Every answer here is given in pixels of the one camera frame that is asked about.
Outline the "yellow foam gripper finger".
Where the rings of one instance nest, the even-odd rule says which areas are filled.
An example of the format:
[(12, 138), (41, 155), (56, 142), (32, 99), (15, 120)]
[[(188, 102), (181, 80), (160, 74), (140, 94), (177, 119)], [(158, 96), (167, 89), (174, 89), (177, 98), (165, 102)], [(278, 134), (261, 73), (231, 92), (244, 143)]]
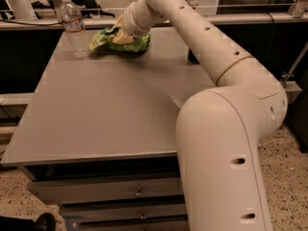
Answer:
[(115, 43), (117, 45), (124, 45), (134, 41), (134, 37), (129, 35), (122, 29), (122, 20), (123, 20), (123, 15), (121, 15), (117, 19), (115, 25), (113, 26), (115, 33), (112, 36), (112, 43)]

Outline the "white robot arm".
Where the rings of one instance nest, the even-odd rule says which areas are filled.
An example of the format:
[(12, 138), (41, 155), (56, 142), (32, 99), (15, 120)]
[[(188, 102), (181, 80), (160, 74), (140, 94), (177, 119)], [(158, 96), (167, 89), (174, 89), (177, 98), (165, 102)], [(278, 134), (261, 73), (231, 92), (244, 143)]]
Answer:
[(176, 123), (190, 231), (272, 231), (258, 146), (286, 116), (284, 88), (188, 0), (132, 3), (117, 40), (139, 38), (164, 21), (214, 83), (184, 103)]

